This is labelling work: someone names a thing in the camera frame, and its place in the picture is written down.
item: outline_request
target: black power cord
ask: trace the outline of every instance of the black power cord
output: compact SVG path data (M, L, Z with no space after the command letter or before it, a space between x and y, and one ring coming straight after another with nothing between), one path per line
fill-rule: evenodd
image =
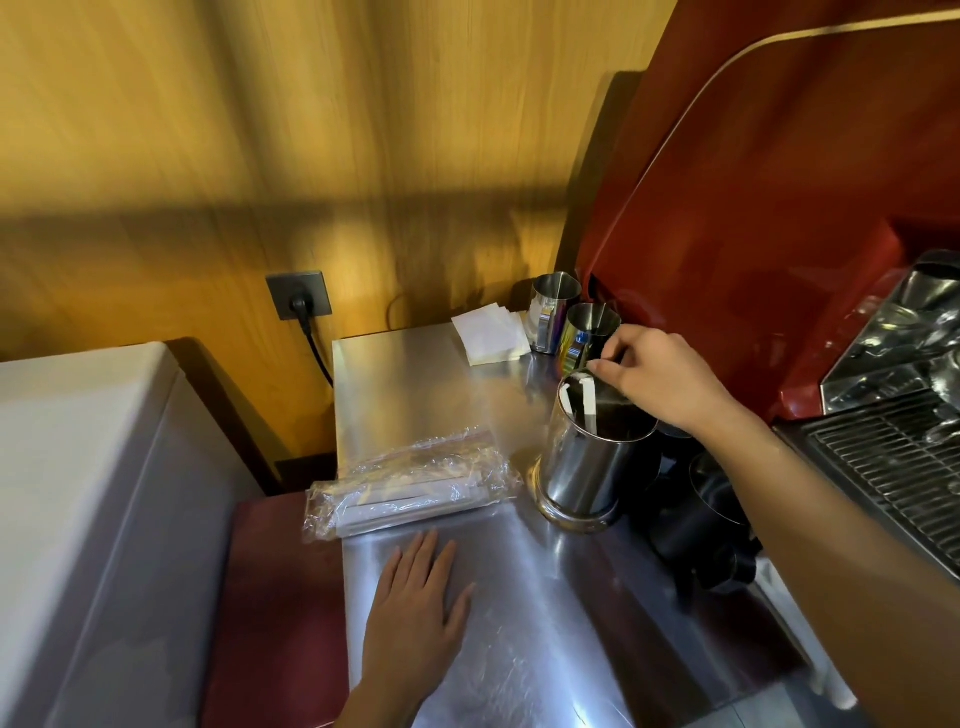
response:
M297 314L297 320L300 322L300 330L306 336L306 343L310 345L310 351L313 352L313 358L320 365L320 371L324 373L326 381L333 386L333 377L324 364L324 358L320 356L320 350L317 349L317 342L313 339L313 327L310 326L310 319L313 318L313 296L306 291L295 293L290 298L290 310Z

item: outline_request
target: hand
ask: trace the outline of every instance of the hand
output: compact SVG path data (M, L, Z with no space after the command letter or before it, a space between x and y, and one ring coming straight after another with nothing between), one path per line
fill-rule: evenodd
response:
M363 674L354 691L386 706L389 719L376 725L412 723L460 652L474 585L463 590L444 619L444 593L457 545L448 542L434 562L436 548L437 531L426 538L419 533L402 554L396 549L380 576L367 619ZM352 725L344 722L350 709L359 713L348 702L338 726ZM365 725L373 724L368 720Z
M695 437L709 421L739 406L709 364L677 333L621 326L600 359L587 366L640 409Z

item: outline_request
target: red espresso machine panel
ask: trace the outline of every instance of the red espresso machine panel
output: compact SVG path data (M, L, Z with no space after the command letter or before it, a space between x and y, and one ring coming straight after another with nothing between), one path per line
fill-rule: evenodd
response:
M768 421L823 414L876 302L960 250L960 3L850 5L681 0L577 260Z

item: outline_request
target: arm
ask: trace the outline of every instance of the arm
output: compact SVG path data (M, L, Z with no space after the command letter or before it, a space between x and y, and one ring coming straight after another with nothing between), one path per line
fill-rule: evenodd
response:
M360 684L334 728L409 728L422 702L443 682L467 630L473 585L444 614L456 543L437 561L437 532L398 548L380 575L363 643Z
M623 364L614 364L625 353ZM884 726L960 724L960 587L886 533L724 389L677 334L621 327L590 362L724 468L844 679Z

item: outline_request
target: white refrigerator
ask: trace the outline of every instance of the white refrigerator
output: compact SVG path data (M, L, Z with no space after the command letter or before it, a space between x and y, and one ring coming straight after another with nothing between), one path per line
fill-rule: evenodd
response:
M163 344L0 364L0 726L195 725L262 495Z

